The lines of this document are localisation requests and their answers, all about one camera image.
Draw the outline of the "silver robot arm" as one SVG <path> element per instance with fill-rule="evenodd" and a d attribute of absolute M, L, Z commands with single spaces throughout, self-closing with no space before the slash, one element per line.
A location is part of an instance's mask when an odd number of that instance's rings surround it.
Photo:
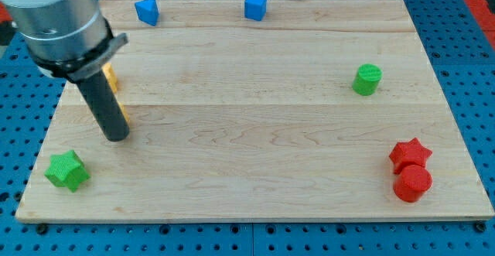
<path fill-rule="evenodd" d="M 1 0 L 32 60 L 48 77 L 75 84 L 107 140 L 129 134 L 103 66 L 128 42 L 115 35 L 97 0 Z"/>

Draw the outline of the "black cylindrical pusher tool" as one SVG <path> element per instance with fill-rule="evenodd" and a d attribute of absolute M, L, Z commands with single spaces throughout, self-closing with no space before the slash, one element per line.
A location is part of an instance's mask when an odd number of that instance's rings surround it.
<path fill-rule="evenodd" d="M 129 134 L 128 122 L 102 70 L 77 83 L 105 138 L 119 142 Z"/>

